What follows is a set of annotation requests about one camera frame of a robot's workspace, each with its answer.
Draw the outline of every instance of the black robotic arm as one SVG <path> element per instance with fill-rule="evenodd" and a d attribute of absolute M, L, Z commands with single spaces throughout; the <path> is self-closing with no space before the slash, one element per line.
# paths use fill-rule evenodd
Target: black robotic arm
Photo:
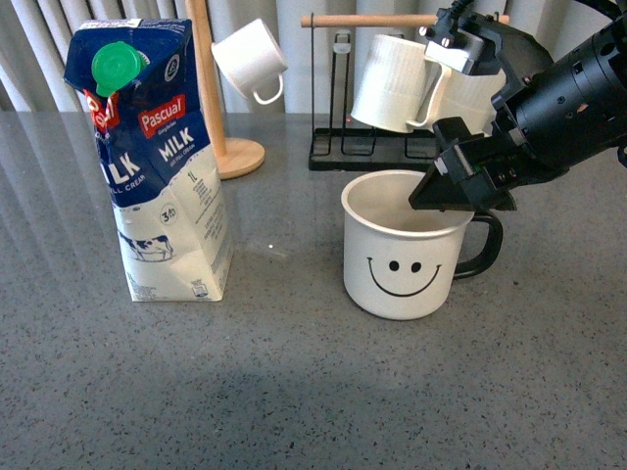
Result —
<path fill-rule="evenodd" d="M 492 98 L 492 135 L 472 135 L 460 117 L 436 121 L 440 147 L 410 195 L 414 209 L 515 210 L 509 190 L 551 181 L 618 147 L 627 166 L 625 1 L 581 1 L 612 22 L 557 63 L 529 34 L 454 2 L 420 33 L 426 54 L 468 75 L 506 74 Z"/>

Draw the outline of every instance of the wooden stand base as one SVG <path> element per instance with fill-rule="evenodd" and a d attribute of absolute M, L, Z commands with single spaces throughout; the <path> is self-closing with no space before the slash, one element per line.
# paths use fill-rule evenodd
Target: wooden stand base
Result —
<path fill-rule="evenodd" d="M 219 179 L 232 179 L 251 173 L 264 162 L 265 149 L 247 139 L 226 138 L 226 155 L 216 156 Z"/>

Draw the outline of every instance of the white mug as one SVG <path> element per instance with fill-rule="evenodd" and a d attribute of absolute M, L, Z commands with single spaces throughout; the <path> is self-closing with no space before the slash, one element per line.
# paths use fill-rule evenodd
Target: white mug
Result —
<path fill-rule="evenodd" d="M 439 108 L 452 70 L 426 58 L 424 50 L 422 44 L 400 37 L 374 36 L 351 116 L 380 129 L 404 133 L 429 122 Z M 440 67 L 429 89 L 427 64 Z M 424 116 L 419 116 L 422 108 Z"/>
<path fill-rule="evenodd" d="M 268 105 L 283 93 L 287 62 L 261 18 L 212 44 L 212 53 L 222 74 L 244 98 L 255 97 L 259 104 Z M 267 100 L 261 98 L 257 90 L 276 78 L 279 83 L 276 95 Z"/>
<path fill-rule="evenodd" d="M 496 260 L 503 227 L 490 213 L 415 211 L 409 196 L 424 173 L 375 171 L 342 192 L 344 285 L 364 310 L 411 320 L 432 313 L 449 295 L 455 278 L 483 272 Z M 485 222 L 481 253 L 458 263 L 466 225 Z"/>
<path fill-rule="evenodd" d="M 437 110 L 429 116 L 423 127 L 432 130 L 433 123 L 441 118 L 463 118 L 472 134 L 482 133 L 496 114 L 492 96 L 506 83 L 501 71 L 496 75 L 470 76 L 453 70 Z"/>

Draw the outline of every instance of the milk carton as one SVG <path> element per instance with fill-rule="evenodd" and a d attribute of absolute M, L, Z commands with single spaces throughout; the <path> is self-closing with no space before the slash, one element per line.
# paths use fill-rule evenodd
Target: milk carton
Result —
<path fill-rule="evenodd" d="M 87 22 L 64 79 L 89 105 L 132 299 L 219 301 L 233 243 L 191 22 Z"/>

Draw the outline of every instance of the hanging white mug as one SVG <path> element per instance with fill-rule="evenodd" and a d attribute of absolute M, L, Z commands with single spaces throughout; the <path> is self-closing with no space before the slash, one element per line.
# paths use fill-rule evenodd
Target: hanging white mug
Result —
<path fill-rule="evenodd" d="M 502 71 L 496 75 L 472 76 L 453 70 L 446 93 L 442 95 L 437 110 L 423 123 L 423 127 L 432 130 L 436 120 L 459 116 L 471 133 L 483 132 L 496 114 L 492 106 L 492 96 L 505 83 L 506 76 Z"/>
<path fill-rule="evenodd" d="M 222 74 L 244 98 L 254 97 L 260 105 L 268 105 L 283 93 L 287 62 L 261 18 L 212 44 L 212 53 Z M 257 90 L 275 79 L 278 92 L 269 99 L 260 97 Z"/>
<path fill-rule="evenodd" d="M 425 57 L 425 46 L 396 36 L 377 34 L 351 116 L 380 129 L 410 133 L 437 113 L 452 70 Z M 439 67 L 427 87 L 427 65 Z M 423 108 L 424 116 L 419 116 Z"/>

